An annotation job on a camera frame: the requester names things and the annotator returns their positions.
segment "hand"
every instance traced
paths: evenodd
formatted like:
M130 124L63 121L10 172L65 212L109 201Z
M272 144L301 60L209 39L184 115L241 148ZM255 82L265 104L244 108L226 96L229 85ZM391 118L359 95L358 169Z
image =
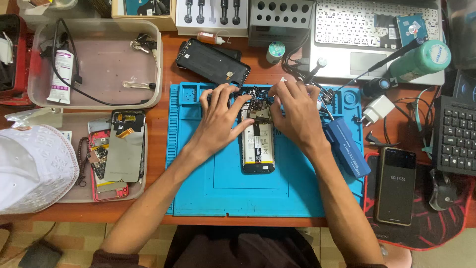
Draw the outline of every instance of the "hand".
M230 94L237 91L236 86L226 83L219 85L214 90L205 90L200 96L203 112L202 121L195 134L184 147L184 150L196 153L195 156L200 164L234 141L240 133L254 123L254 119L248 118L231 128L241 107L251 99L250 95L239 96L233 105L228 108L227 103ZM211 102L209 106L207 97L210 94Z
M319 88L305 86L301 81L286 81L272 86L268 93L270 97L274 96L274 103L271 105L274 126L293 141L308 158L311 158L316 150L327 150L330 153L330 143L322 130L316 107L319 92ZM285 117L281 113L281 103Z

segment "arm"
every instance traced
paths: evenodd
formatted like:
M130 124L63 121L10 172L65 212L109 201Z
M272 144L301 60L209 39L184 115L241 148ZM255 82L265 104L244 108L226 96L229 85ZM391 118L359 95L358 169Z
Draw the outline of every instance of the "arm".
M168 169L122 215L104 239L101 249L117 254L138 253L161 223L188 175L254 123L253 119L246 119L231 128L243 104L251 99L249 95L240 96L228 109L229 96L236 91L237 87L222 84L203 92L200 96L203 117L195 134ZM209 106L207 96L210 94Z
M329 230L346 263L383 264L377 237L342 177L317 119L319 89L302 82L280 82L269 95L275 96L271 114L276 128L303 151L318 175Z

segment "laptop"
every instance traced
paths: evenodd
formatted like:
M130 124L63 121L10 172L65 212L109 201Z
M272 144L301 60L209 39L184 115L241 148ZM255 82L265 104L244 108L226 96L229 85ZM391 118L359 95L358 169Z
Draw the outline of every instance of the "laptop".
M439 0L317 0L308 43L309 70L320 57L327 66L317 77L353 79L401 47L395 16L422 13L429 39L443 40ZM361 77L382 77L391 62ZM442 85L444 71L410 83Z

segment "dark clothing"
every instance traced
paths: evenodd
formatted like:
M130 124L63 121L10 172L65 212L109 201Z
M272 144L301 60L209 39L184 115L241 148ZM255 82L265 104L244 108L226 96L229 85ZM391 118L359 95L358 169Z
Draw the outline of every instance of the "dark clothing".
M91 268L142 268L139 256L98 250ZM316 267L311 245L294 228L178 226L164 267ZM385 268L348 265L348 268Z

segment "laptop touchpad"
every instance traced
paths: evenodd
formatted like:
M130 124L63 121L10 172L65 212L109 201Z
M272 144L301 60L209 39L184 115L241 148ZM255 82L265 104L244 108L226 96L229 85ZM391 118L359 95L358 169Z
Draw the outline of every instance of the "laptop touchpad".
M351 75L361 75L366 72L370 67L375 63L385 59L387 55L379 53L361 53L361 52L351 52L350 53L350 74ZM366 74L366 76L378 76L381 77L387 71L387 65L378 68L377 70Z

